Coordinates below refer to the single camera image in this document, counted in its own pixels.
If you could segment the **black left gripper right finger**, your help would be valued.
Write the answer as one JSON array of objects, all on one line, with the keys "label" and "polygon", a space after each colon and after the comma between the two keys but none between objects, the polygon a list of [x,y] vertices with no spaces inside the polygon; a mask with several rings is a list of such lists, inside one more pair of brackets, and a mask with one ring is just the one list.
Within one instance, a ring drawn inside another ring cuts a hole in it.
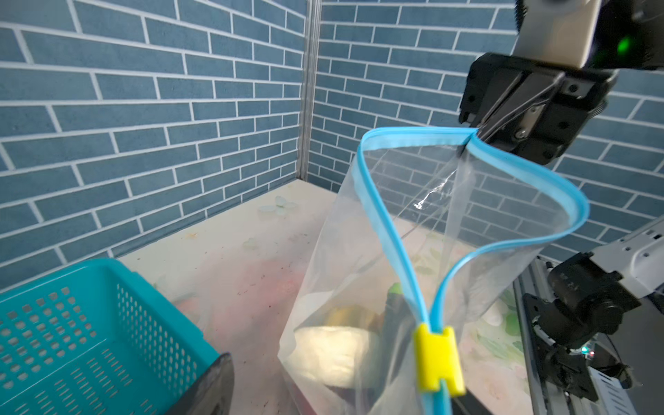
[{"label": "black left gripper right finger", "polygon": [[454,415],[492,415],[491,411],[471,393],[452,399],[451,408]]}]

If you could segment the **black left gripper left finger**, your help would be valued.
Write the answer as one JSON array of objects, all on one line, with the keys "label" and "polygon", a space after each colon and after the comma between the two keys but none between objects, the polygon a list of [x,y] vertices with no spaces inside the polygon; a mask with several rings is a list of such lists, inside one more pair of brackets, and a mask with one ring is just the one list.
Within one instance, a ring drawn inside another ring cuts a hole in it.
[{"label": "black left gripper left finger", "polygon": [[228,414],[234,380],[232,356],[221,354],[165,414]]}]

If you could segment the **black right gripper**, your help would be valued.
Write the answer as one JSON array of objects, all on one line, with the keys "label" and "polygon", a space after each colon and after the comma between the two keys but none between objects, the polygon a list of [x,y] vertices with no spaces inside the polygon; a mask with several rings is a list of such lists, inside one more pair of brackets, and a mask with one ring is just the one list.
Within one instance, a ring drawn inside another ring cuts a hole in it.
[{"label": "black right gripper", "polygon": [[616,81],[615,71],[487,53],[470,66],[458,119],[485,143],[547,165],[605,110]]}]

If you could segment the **white toy daikon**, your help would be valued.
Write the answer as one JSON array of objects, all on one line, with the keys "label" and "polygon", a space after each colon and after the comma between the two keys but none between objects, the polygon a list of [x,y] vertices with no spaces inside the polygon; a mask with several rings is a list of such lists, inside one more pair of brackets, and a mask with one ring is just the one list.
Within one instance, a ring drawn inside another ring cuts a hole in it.
[{"label": "white toy daikon", "polygon": [[374,388],[380,374],[381,341],[372,331],[318,326],[295,331],[295,349],[285,366],[297,376],[328,387]]}]

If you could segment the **teal plastic basket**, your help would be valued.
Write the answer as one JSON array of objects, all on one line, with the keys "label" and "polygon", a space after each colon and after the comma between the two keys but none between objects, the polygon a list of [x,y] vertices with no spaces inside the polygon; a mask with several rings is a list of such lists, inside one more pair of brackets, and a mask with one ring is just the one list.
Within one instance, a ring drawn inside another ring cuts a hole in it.
[{"label": "teal plastic basket", "polygon": [[163,414],[217,357],[186,316],[115,259],[1,295],[4,414]]}]

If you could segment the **clear zip top bag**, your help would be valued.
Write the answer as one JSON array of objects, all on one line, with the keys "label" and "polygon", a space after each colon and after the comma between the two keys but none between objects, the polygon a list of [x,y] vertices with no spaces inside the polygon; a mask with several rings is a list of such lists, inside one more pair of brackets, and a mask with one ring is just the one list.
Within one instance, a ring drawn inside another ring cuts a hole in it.
[{"label": "clear zip top bag", "polygon": [[[471,128],[368,132],[316,244],[278,358],[302,414],[449,414],[465,392],[458,344],[548,245],[580,228],[582,192]],[[296,330],[334,308],[382,314],[374,388],[292,373]]]}]

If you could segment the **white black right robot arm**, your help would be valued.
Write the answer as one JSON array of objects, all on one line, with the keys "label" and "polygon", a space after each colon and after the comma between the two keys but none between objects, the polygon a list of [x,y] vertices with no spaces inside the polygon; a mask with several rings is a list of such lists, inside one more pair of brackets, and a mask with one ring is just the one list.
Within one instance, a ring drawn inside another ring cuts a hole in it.
[{"label": "white black right robot arm", "polygon": [[[545,165],[561,157],[607,104],[620,69],[663,66],[660,1],[519,1],[511,55],[487,53],[470,67],[459,119],[489,145]],[[577,349],[613,334],[663,282],[663,224],[591,252],[549,274],[543,337]]]}]

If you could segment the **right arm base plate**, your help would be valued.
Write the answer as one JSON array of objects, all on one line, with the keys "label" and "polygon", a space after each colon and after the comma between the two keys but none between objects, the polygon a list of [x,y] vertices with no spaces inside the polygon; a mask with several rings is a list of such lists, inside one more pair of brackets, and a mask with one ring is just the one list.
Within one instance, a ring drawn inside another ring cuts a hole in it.
[{"label": "right arm base plate", "polygon": [[591,402],[599,401],[592,371],[617,380],[625,389],[634,387],[631,368],[617,352],[598,345],[598,335],[613,335],[621,325],[624,309],[620,305],[610,299],[592,301],[578,316],[559,298],[548,302],[525,294],[522,300],[541,378]]}]

